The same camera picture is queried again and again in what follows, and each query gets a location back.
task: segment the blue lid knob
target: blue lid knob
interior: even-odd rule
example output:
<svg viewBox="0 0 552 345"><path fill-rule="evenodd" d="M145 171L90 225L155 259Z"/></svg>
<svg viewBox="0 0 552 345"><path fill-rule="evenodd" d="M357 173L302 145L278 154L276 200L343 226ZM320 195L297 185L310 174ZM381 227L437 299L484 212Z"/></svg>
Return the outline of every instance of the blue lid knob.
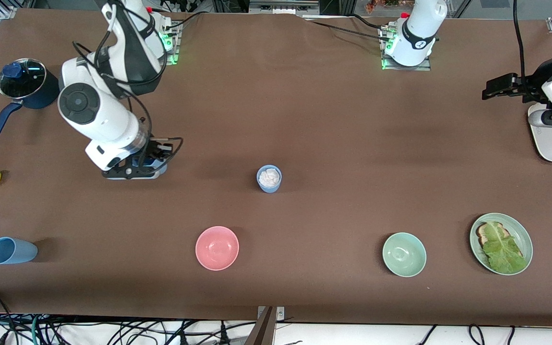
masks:
<svg viewBox="0 0 552 345"><path fill-rule="evenodd" d="M20 66L20 63L13 62L4 66L1 72L8 78L18 78L23 74L23 68Z"/></svg>

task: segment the green cable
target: green cable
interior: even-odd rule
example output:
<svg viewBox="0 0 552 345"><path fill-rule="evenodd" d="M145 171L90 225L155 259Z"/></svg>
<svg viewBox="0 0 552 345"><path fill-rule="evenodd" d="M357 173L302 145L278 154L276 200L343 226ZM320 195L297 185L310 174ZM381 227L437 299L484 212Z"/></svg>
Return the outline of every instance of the green cable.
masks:
<svg viewBox="0 0 552 345"><path fill-rule="evenodd" d="M33 339L33 345L37 345L37 339L35 338L35 326L37 326L37 316L33 318L31 323L31 339Z"/></svg>

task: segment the pink bowl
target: pink bowl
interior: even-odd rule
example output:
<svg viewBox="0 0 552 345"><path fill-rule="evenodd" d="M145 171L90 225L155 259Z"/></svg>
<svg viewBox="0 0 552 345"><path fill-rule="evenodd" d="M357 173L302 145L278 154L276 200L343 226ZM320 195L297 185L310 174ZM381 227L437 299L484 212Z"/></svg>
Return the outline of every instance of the pink bowl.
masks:
<svg viewBox="0 0 552 345"><path fill-rule="evenodd" d="M195 256L210 271L228 268L236 261L240 248L237 236L226 227L204 230L195 243Z"/></svg>

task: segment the lettuce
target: lettuce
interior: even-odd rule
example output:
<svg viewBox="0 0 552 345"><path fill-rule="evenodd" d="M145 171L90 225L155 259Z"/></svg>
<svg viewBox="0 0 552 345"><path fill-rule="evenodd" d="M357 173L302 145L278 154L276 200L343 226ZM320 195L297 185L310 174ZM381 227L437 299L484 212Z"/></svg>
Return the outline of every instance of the lettuce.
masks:
<svg viewBox="0 0 552 345"><path fill-rule="evenodd" d="M523 270L528 262L519 254L519 247L513 236L504 236L504 232L496 221L489 221L484 227L487 242L483 251L489 259L489 266L506 275Z"/></svg>

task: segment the black plug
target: black plug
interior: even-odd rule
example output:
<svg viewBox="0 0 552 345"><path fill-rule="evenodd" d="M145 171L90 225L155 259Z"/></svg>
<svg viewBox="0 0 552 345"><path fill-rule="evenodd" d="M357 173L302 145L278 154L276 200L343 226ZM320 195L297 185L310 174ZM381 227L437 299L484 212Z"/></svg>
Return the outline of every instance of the black plug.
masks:
<svg viewBox="0 0 552 345"><path fill-rule="evenodd" d="M230 337L227 336L227 330L225 329L225 321L221 321L221 341L218 345L228 345L230 343Z"/></svg>
<svg viewBox="0 0 552 345"><path fill-rule="evenodd" d="M5 333L1 336L1 338L0 338L0 345L5 345L6 339L7 339L7 335L9 334L9 332L10 332L10 331L5 332Z"/></svg>
<svg viewBox="0 0 552 345"><path fill-rule="evenodd" d="M184 334L184 331L180 333L180 345L189 345L189 342L186 340L186 334Z"/></svg>

